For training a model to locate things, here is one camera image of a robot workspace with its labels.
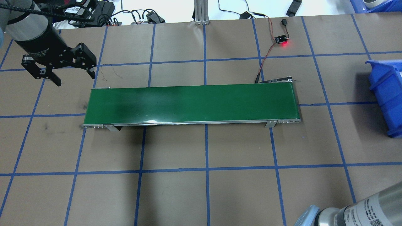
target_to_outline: conveyor belt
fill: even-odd
[[[292,82],[94,88],[84,127],[299,122]]]

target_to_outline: barcode label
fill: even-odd
[[[392,226],[378,201],[378,193],[348,207],[344,212],[346,226]]]
[[[381,221],[380,220],[373,220],[373,221],[370,221],[370,225],[371,226],[384,226],[384,225],[382,225],[382,223],[381,223]]]
[[[77,13],[78,10],[80,10],[80,7],[75,6],[75,7],[71,7],[71,8],[66,9],[66,12],[68,12],[68,13]]]

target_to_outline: electrical wire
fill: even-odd
[[[82,8],[82,9],[84,9],[87,13],[89,13],[90,19],[81,18],[81,17],[78,17],[78,16],[67,16],[67,15],[57,14],[57,13],[53,13],[53,12],[43,12],[43,11],[40,11],[40,10],[22,8],[22,7],[18,7],[18,6],[10,6],[10,5],[7,5],[7,4],[0,4],[0,8],[12,10],[12,11],[27,12],[27,13],[31,13],[31,14],[37,14],[37,15],[42,15],[42,16],[51,16],[51,17],[62,18],[62,19],[66,19],[66,20],[80,21],[80,22],[92,22],[92,21],[95,20],[94,15],[92,14],[92,12],[89,11],[88,8],[86,8],[85,6],[80,5],[80,4],[68,4],[68,5],[65,5],[65,6],[57,7],[57,9],[66,9],[66,8],[71,8],[71,7],[75,7],[75,6],[78,6],[78,7]]]
[[[115,17],[115,18],[113,18],[113,23],[115,24],[115,26],[118,26],[119,25],[119,21],[117,20],[117,18]]]
[[[265,57],[264,57],[264,59],[263,59],[263,62],[261,63],[260,70],[258,70],[258,74],[257,74],[257,78],[255,79],[255,83],[258,83],[258,81],[260,80],[260,74],[261,74],[261,70],[263,69],[264,62],[265,62],[265,60],[267,59],[269,53],[271,52],[271,50],[273,49],[273,47],[274,47],[275,44],[276,44],[276,43],[272,44],[272,46],[269,48],[267,54],[265,55]]]
[[[238,12],[233,12],[233,11],[229,11],[229,10],[223,10],[223,9],[221,9],[221,4],[220,4],[219,0],[218,0],[218,9],[219,9],[220,11],[224,11],[224,12],[231,12],[231,13],[236,13],[236,14],[238,14],[238,15],[241,15],[241,14],[240,14],[240,13],[238,13]]]
[[[286,34],[287,34],[287,38],[290,38],[289,32],[287,31],[287,27],[286,27],[286,26],[285,26],[285,31],[286,31]]]

